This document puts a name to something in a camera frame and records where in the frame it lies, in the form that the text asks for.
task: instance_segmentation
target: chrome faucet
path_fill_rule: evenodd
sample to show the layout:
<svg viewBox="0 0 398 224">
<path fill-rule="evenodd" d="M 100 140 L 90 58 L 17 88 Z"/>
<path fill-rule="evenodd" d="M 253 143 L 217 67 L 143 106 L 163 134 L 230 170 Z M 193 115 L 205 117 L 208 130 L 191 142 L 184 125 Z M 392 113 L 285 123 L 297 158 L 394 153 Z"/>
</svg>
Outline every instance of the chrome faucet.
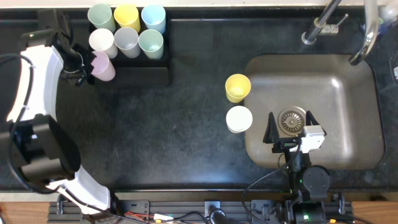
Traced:
<svg viewBox="0 0 398 224">
<path fill-rule="evenodd" d="M 337 34 L 338 26 L 348 17 L 346 15 L 337 25 L 327 25 L 326 22 L 330 15 L 337 8 L 341 0 L 332 0 L 329 5 L 322 12 L 321 16 L 313 21 L 313 24 L 308 32 L 302 34 L 302 40 L 305 44 L 314 44 L 318 35 Z M 379 31 L 379 13 L 377 10 L 376 0 L 364 0 L 365 15 L 366 15 L 366 31 L 365 39 L 362 47 L 358 53 L 349 58 L 351 65 L 359 64 L 370 53 L 374 42 L 376 41 Z"/>
</svg>

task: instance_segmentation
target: cup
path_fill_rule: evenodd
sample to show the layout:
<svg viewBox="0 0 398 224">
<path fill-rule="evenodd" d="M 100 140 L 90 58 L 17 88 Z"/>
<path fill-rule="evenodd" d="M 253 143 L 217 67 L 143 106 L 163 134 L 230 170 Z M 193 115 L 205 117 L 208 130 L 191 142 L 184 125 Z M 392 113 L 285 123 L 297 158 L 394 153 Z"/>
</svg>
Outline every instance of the cup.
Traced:
<svg viewBox="0 0 398 224">
<path fill-rule="evenodd" d="M 96 58 L 94 58 L 91 63 L 91 65 L 94 67 L 91 74 L 102 81 L 107 82 L 112 80 L 116 74 L 116 71 L 106 53 L 95 50 L 93 51 L 93 54 L 96 55 Z"/>
<path fill-rule="evenodd" d="M 232 103 L 242 101 L 249 94 L 250 89 L 250 80 L 242 74 L 231 75 L 225 82 L 226 97 Z"/>
<path fill-rule="evenodd" d="M 142 32 L 138 44 L 150 59 L 159 59 L 163 56 L 163 36 L 157 30 Z"/>
<path fill-rule="evenodd" d="M 241 133 L 250 128 L 253 122 L 253 115 L 244 106 L 234 106 L 226 114 L 228 129 L 235 134 Z"/>
<path fill-rule="evenodd" d="M 96 51 L 106 53 L 109 58 L 115 58 L 118 54 L 118 48 L 114 44 L 114 37 L 111 31 L 107 29 L 96 29 L 91 33 L 88 39 L 91 48 Z"/>
<path fill-rule="evenodd" d="M 140 30 L 138 9 L 133 4 L 123 4 L 114 10 L 114 19 L 121 27 L 130 27 L 137 32 Z"/>
<path fill-rule="evenodd" d="M 130 27 L 118 29 L 114 34 L 114 43 L 129 58 L 137 57 L 141 49 L 138 45 L 138 33 Z"/>
<path fill-rule="evenodd" d="M 88 10 L 88 20 L 97 29 L 108 29 L 111 32 L 116 30 L 116 25 L 112 16 L 112 9 L 106 4 L 96 4 Z"/>
<path fill-rule="evenodd" d="M 141 12 L 141 18 L 148 29 L 154 29 L 163 34 L 166 30 L 166 11 L 161 5 L 146 6 Z"/>
</svg>

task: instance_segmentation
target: sink drain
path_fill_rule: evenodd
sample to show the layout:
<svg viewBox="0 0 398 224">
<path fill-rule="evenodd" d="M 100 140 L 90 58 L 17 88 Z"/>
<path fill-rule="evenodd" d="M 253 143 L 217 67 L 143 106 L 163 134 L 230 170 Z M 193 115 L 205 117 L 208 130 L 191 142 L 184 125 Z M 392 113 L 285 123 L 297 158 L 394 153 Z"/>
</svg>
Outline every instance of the sink drain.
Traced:
<svg viewBox="0 0 398 224">
<path fill-rule="evenodd" d="M 291 136 L 298 134 L 305 124 L 305 111 L 298 106 L 290 106 L 279 114 L 279 127 Z"/>
</svg>

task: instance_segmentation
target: stainless steel sink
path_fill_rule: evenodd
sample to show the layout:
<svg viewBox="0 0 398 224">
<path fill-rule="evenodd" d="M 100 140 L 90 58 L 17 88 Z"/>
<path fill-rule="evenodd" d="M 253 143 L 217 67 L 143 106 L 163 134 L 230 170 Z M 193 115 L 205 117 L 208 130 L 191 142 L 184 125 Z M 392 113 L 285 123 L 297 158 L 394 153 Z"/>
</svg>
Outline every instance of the stainless steel sink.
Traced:
<svg viewBox="0 0 398 224">
<path fill-rule="evenodd" d="M 252 88 L 244 105 L 253 115 L 246 150 L 259 166 L 277 167 L 278 154 L 262 142 L 269 112 L 281 137 L 299 133 L 302 111 L 310 110 L 327 132 L 313 164 L 329 169 L 370 169 L 384 155 L 374 75 L 366 62 L 348 63 L 349 55 L 263 55 L 244 70 Z"/>
</svg>

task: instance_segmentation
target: wooden surface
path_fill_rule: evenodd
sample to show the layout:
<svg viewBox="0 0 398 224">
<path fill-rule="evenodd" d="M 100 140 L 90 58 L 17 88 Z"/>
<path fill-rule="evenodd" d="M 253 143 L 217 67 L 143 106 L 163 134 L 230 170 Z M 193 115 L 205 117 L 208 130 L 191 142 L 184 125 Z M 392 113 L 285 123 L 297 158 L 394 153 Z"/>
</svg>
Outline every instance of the wooden surface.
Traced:
<svg viewBox="0 0 398 224">
<path fill-rule="evenodd" d="M 354 214 L 373 224 L 398 223 L 398 202 L 353 202 Z M 1 216 L 6 224 L 44 224 L 48 202 L 0 202 Z"/>
</svg>

